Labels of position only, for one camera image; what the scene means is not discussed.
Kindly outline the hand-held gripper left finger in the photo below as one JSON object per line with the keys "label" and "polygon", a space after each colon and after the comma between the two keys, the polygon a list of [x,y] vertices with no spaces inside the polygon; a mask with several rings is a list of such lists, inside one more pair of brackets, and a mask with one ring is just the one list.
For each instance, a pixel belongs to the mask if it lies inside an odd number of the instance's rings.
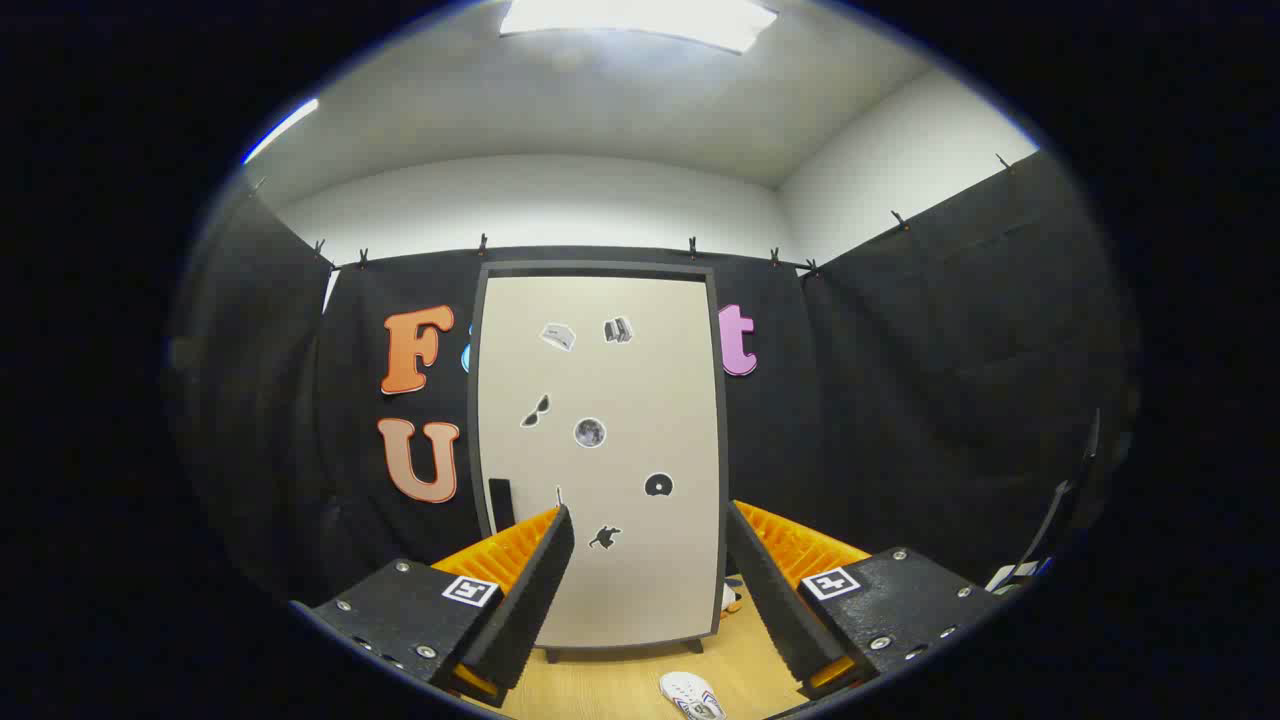
{"label": "hand-held gripper left finger", "polygon": [[433,564],[393,559],[321,603],[311,629],[394,680],[461,708],[520,683],[575,550],[557,505]]}

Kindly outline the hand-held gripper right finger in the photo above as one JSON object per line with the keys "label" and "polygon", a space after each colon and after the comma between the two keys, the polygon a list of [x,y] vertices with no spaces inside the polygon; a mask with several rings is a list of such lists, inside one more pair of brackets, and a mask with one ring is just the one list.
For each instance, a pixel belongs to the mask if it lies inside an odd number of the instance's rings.
{"label": "hand-held gripper right finger", "polygon": [[995,619],[1004,597],[924,553],[879,553],[731,500],[724,541],[783,664],[810,700],[910,671]]}

